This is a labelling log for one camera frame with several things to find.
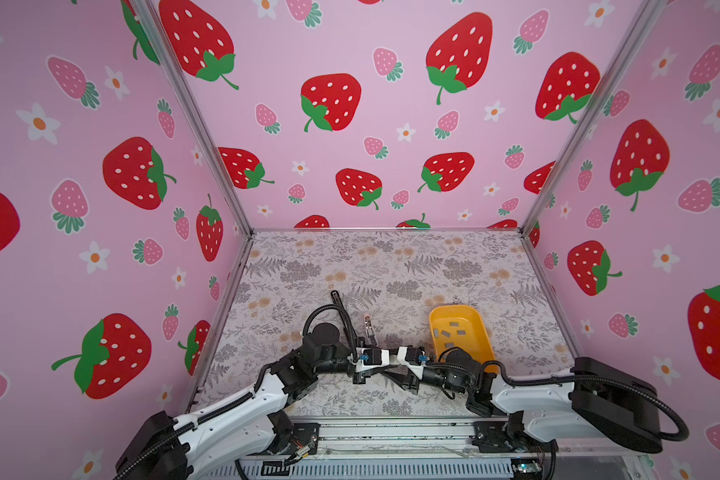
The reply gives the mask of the pink white small stapler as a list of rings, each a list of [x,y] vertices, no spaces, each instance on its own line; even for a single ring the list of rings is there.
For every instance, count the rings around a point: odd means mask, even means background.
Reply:
[[[366,339],[369,345],[377,346],[378,342],[376,339],[375,330],[372,323],[372,316],[370,313],[366,313],[363,317],[364,319],[364,328],[365,328],[365,334]]]

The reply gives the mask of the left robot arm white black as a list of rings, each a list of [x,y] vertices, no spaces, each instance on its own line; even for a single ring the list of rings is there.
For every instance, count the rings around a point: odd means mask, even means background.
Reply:
[[[389,368],[394,351],[357,336],[341,304],[323,305],[305,321],[301,345],[264,365],[254,383],[208,407],[144,422],[116,465],[118,479],[200,479],[247,455],[286,449],[286,408],[314,390],[322,374],[355,381]]]

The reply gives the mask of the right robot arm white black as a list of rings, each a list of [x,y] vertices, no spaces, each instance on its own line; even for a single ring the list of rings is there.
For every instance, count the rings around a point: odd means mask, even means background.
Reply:
[[[404,390],[429,385],[451,396],[463,394],[468,411],[515,417],[524,435],[548,443],[561,438],[602,437],[639,453],[656,454],[663,444],[690,436],[684,419],[662,401],[649,383],[590,357],[547,377],[512,377],[497,360],[478,362],[453,347],[442,359],[420,349],[398,347],[375,353]]]

